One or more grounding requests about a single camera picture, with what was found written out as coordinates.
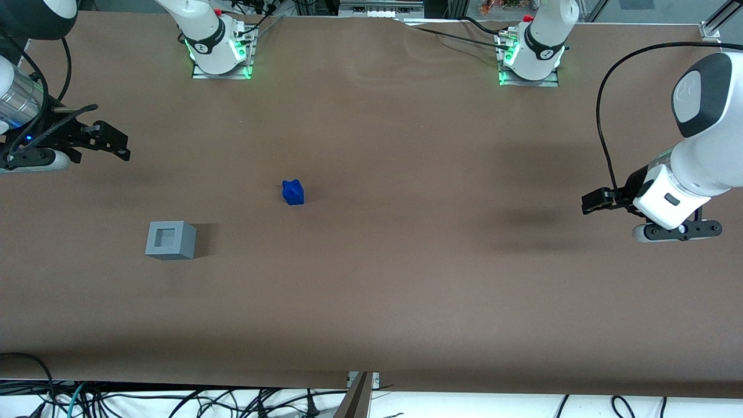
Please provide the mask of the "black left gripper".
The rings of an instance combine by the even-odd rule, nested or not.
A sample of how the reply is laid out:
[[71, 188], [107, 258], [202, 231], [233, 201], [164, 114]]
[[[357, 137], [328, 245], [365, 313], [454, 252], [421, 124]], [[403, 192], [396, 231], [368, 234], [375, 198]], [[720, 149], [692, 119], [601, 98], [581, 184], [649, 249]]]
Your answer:
[[600, 188], [600, 192], [590, 192], [582, 196], [583, 215], [611, 208], [611, 204], [623, 204], [626, 211], [638, 217], [644, 214], [634, 206], [633, 201], [640, 194], [647, 177], [648, 167], [642, 166], [632, 172], [622, 188]]

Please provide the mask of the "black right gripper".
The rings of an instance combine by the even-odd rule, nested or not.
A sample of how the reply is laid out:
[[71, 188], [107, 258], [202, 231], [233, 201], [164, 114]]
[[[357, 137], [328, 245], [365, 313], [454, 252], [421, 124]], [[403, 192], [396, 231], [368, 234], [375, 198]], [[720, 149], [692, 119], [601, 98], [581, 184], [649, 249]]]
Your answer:
[[98, 106], [84, 106], [79, 109], [53, 107], [42, 113], [37, 124], [26, 122], [8, 130], [2, 143], [2, 154], [19, 150], [24, 146], [51, 148], [66, 151], [72, 148], [103, 151], [130, 161], [132, 151], [128, 150], [128, 136], [104, 121], [96, 121], [92, 127], [77, 121], [86, 112], [95, 111]]

